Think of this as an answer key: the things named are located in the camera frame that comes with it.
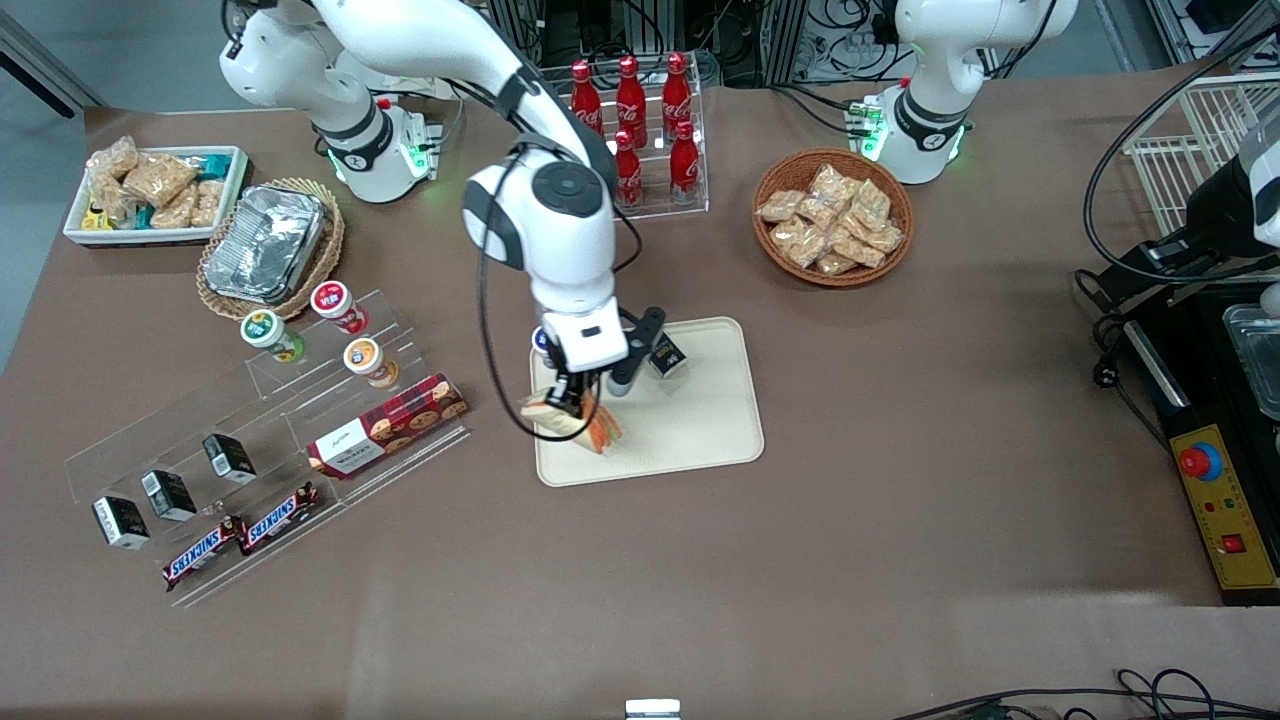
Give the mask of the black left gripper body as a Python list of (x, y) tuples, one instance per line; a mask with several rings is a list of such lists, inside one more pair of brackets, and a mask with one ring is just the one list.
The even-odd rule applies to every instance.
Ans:
[(1226, 259), (1257, 258), (1253, 195), (1240, 164), (1220, 167), (1187, 200), (1190, 250)]

